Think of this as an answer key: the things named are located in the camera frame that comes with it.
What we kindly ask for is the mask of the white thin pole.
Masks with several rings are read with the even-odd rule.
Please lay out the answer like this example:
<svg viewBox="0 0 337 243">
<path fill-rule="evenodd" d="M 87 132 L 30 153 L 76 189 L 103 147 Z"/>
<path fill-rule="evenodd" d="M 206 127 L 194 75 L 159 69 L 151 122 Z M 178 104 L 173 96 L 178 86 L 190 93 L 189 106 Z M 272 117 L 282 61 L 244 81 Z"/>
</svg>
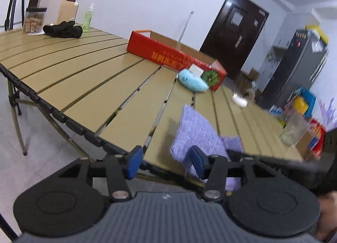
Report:
<svg viewBox="0 0 337 243">
<path fill-rule="evenodd" d="M 187 27 L 188 27 L 188 25 L 189 25 L 190 19 L 191 19 L 191 17 L 193 16 L 193 14 L 194 14 L 194 10 L 191 10 L 191 12 L 189 13 L 189 16 L 188 16 L 188 18 L 187 18 L 187 20 L 186 20 L 186 23 L 185 23 L 185 25 L 184 25 L 184 27 L 183 27 L 183 30 L 182 30 L 182 32 L 181 32 L 181 34 L 180 34 L 180 36 L 179 36 L 178 43 L 181 43 L 182 38 L 183 38 L 183 36 L 184 36 L 184 34 L 185 34 L 185 32 L 186 32 L 186 29 L 187 29 Z"/>
</svg>

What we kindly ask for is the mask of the clear snack jar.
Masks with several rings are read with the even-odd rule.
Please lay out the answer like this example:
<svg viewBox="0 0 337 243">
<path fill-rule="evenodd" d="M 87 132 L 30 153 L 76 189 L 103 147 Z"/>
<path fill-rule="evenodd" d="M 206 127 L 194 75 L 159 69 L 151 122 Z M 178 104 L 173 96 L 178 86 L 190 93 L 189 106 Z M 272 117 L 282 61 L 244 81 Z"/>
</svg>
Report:
<svg viewBox="0 0 337 243">
<path fill-rule="evenodd" d="M 27 34 L 42 32 L 46 11 L 46 7 L 27 7 L 23 21 L 23 32 Z"/>
</svg>

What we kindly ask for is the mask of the clear glass cup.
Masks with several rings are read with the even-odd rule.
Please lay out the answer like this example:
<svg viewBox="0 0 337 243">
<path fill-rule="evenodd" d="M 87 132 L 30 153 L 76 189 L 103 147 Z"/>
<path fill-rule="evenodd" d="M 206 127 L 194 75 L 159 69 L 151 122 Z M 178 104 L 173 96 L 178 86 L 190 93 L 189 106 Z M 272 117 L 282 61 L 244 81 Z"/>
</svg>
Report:
<svg viewBox="0 0 337 243">
<path fill-rule="evenodd" d="M 293 111 L 286 121 L 286 126 L 280 134 L 280 139 L 286 146 L 295 145 L 309 129 L 309 121 L 298 111 Z"/>
</svg>

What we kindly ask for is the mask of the light blue plush pouch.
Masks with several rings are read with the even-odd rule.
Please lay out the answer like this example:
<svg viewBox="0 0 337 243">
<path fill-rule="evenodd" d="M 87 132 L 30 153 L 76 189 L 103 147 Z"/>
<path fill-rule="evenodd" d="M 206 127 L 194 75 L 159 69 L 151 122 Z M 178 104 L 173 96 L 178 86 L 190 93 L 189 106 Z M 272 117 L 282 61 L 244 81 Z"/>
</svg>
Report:
<svg viewBox="0 0 337 243">
<path fill-rule="evenodd" d="M 183 86 L 193 92 L 205 92 L 209 89 L 208 84 L 201 77 L 196 76 L 187 69 L 179 72 L 178 80 Z"/>
</svg>

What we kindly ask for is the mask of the dark brown entrance door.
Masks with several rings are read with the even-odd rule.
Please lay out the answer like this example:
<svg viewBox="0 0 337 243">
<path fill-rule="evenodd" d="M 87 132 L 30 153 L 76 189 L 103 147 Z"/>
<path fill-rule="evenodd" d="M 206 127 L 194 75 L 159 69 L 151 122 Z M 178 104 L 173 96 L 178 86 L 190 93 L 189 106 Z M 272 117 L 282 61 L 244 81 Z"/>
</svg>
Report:
<svg viewBox="0 0 337 243">
<path fill-rule="evenodd" d="M 250 0 L 226 0 L 200 51 L 217 59 L 235 79 L 240 73 L 269 13 Z"/>
</svg>

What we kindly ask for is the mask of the small white crumpled item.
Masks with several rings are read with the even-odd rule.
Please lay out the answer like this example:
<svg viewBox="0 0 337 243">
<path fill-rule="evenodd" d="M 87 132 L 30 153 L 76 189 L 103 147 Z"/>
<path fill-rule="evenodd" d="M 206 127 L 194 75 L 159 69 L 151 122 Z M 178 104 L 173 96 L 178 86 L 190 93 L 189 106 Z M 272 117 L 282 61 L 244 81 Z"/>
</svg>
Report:
<svg viewBox="0 0 337 243">
<path fill-rule="evenodd" d="M 238 107 L 241 107 L 241 108 L 245 108 L 248 105 L 248 101 L 236 93 L 233 94 L 232 100 Z"/>
</svg>

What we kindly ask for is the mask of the black gloves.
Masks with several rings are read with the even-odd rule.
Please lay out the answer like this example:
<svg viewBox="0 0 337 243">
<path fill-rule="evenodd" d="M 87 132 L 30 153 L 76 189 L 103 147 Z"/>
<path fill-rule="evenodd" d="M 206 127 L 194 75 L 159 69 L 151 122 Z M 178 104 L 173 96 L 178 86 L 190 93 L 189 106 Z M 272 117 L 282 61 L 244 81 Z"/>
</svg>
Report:
<svg viewBox="0 0 337 243">
<path fill-rule="evenodd" d="M 83 28 L 76 26 L 75 21 L 63 21 L 58 25 L 44 25 L 43 31 L 49 37 L 55 38 L 80 38 Z"/>
</svg>

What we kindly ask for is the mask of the small white box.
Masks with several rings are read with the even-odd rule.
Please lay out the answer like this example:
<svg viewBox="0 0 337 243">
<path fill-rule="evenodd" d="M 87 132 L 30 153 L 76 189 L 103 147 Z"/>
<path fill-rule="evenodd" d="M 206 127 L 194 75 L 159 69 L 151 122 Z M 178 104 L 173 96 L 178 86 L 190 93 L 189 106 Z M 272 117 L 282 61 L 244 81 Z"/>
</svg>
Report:
<svg viewBox="0 0 337 243">
<path fill-rule="evenodd" d="M 197 77 L 201 77 L 201 75 L 203 74 L 204 70 L 201 69 L 199 66 L 192 64 L 189 68 L 189 71 L 191 73 L 193 73 L 195 76 Z"/>
</svg>

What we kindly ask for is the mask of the grey refrigerator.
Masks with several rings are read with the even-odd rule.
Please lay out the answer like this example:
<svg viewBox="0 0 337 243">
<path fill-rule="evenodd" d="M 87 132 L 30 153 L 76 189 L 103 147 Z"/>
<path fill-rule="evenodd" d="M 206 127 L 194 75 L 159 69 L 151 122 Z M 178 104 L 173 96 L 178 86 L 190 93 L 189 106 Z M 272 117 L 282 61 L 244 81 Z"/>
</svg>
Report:
<svg viewBox="0 0 337 243">
<path fill-rule="evenodd" d="M 328 39 L 318 29 L 297 29 L 257 105 L 283 107 L 296 89 L 310 89 L 327 53 Z"/>
</svg>

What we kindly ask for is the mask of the purple knitted cloth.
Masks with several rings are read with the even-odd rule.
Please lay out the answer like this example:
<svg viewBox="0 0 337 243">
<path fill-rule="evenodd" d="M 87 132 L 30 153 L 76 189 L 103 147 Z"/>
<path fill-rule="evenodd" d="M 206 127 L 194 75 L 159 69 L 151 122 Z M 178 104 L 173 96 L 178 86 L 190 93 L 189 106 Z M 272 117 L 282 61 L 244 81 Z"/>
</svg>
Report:
<svg viewBox="0 0 337 243">
<path fill-rule="evenodd" d="M 227 151 L 243 153 L 245 150 L 241 138 L 238 136 L 220 136 L 209 121 L 193 107 L 184 105 L 179 120 L 179 127 L 170 154 L 174 160 L 183 164 L 185 172 L 192 178 L 197 178 L 188 151 L 192 146 L 198 146 L 207 156 L 221 155 L 229 158 Z"/>
</svg>

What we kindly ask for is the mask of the green spray bottle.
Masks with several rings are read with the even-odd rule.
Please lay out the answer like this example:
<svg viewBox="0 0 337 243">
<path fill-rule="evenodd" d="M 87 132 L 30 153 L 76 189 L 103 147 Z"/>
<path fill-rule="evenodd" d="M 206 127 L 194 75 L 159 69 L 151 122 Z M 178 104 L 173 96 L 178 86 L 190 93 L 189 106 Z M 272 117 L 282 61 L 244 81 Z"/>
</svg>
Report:
<svg viewBox="0 0 337 243">
<path fill-rule="evenodd" d="M 83 32 L 87 32 L 89 27 L 90 27 L 92 15 L 93 15 L 93 10 L 94 10 L 94 4 L 91 3 L 90 7 L 88 8 L 88 11 L 86 11 L 86 13 L 84 15 L 84 19 L 83 19 L 83 23 L 82 23 Z"/>
</svg>

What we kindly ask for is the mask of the red cardboard box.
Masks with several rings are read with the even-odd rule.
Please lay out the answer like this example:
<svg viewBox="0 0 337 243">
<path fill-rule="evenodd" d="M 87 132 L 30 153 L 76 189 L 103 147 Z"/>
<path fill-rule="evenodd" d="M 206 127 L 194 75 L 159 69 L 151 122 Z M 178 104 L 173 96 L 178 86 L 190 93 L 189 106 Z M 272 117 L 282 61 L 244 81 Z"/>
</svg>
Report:
<svg viewBox="0 0 337 243">
<path fill-rule="evenodd" d="M 196 65 L 203 70 L 202 78 L 213 91 L 227 76 L 227 71 L 218 60 L 151 30 L 133 31 L 127 51 L 177 71 Z"/>
</svg>

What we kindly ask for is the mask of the brown cardboard carton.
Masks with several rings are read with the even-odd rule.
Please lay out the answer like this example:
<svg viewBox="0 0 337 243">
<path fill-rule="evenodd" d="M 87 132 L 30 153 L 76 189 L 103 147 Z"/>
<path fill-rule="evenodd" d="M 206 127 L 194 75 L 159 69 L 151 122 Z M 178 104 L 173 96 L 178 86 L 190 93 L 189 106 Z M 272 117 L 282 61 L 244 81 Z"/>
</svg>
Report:
<svg viewBox="0 0 337 243">
<path fill-rule="evenodd" d="M 63 21 L 74 21 L 78 11 L 78 6 L 79 4 L 77 0 L 62 0 L 56 23 L 60 24 Z"/>
</svg>

